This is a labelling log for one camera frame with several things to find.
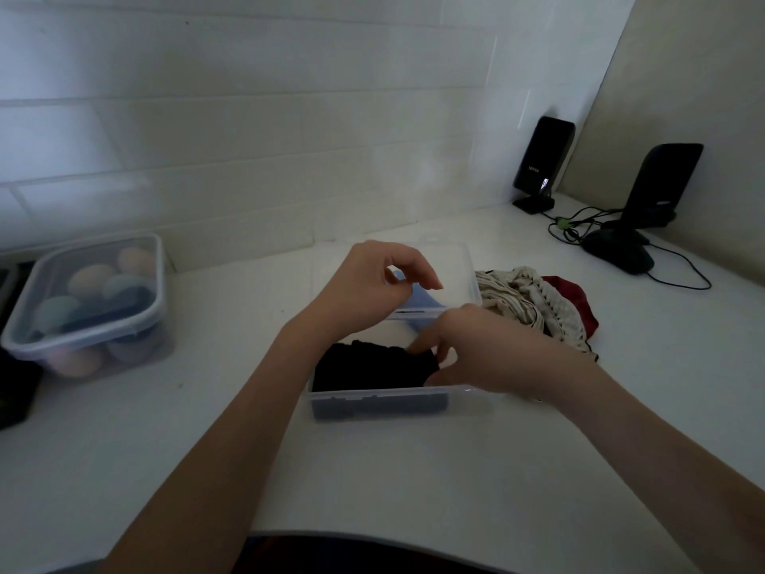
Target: dark red cloth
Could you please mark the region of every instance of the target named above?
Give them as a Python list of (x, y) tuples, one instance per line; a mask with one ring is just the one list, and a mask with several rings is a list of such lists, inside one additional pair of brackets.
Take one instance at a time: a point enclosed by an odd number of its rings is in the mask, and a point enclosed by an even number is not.
[(555, 288), (561, 293), (561, 296), (566, 300), (569, 300), (579, 312), (581, 321), (585, 325), (585, 332), (587, 333), (588, 340), (595, 334), (598, 329), (598, 320), (592, 314), (590, 309), (590, 303), (587, 302), (587, 295), (585, 291), (581, 289), (578, 284), (573, 281), (564, 280), (557, 275), (543, 275), (541, 277), (550, 286)]

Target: computer mouse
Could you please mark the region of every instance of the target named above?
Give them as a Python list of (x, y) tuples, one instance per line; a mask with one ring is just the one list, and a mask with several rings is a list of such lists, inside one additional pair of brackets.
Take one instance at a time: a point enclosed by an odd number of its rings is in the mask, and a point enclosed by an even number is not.
[(653, 266), (653, 258), (634, 238), (621, 236), (618, 230), (598, 230), (581, 241), (587, 253), (617, 266), (628, 274), (645, 274)]

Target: left hand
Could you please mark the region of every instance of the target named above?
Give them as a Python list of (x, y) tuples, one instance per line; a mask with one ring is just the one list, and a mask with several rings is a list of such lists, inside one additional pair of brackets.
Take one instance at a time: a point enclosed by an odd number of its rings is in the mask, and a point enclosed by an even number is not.
[[(390, 265), (400, 269), (406, 280), (397, 279)], [(350, 249), (304, 313), (337, 342), (385, 320), (412, 296), (414, 283), (426, 290), (444, 287), (419, 250), (402, 243), (368, 240)]]

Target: white table surface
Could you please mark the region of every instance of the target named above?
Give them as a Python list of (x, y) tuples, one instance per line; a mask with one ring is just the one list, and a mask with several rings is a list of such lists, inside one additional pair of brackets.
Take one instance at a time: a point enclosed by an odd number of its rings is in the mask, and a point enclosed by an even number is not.
[[(577, 208), (557, 199), (556, 212)], [(579, 283), (603, 367), (765, 485), (765, 289), (702, 260), (714, 289), (671, 289), (553, 240), (547, 223), (506, 205), (375, 237), (445, 234), (469, 245), (476, 269), (530, 265)], [(652, 254), (660, 277), (695, 282), (682, 260)], [(0, 572), (105, 556), (306, 304), (310, 273), (300, 250), (171, 276), (167, 360), (45, 381), (31, 418), (0, 432)], [(301, 400), (253, 531), (374, 537), (522, 574), (694, 571), (572, 425), (506, 396), (453, 415), (335, 424), (315, 423)]]

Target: transparent storage box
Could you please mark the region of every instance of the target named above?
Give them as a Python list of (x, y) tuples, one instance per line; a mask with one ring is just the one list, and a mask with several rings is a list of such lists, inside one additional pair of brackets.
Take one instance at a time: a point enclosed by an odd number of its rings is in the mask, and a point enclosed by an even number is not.
[(158, 236), (71, 246), (35, 264), (0, 337), (20, 360), (92, 378), (171, 350)]
[[(481, 293), (473, 270), (470, 252), (463, 243), (443, 240), (403, 242), (422, 252), (435, 270), (442, 290), (428, 290), (428, 297), (412, 296), (386, 320), (341, 340), (371, 342), (387, 347), (407, 347), (417, 337), (417, 330), (430, 324), (448, 308), (465, 304), (481, 305)], [(351, 242), (318, 243), (313, 249), (311, 289), (315, 297), (327, 284), (347, 256)], [(454, 362), (454, 355), (443, 363)], [(313, 392), (314, 376), (308, 380), (305, 394), (318, 421), (379, 417), (381, 415), (420, 415), (448, 411), (456, 393), (466, 386), (418, 386), (404, 389), (360, 389)]]

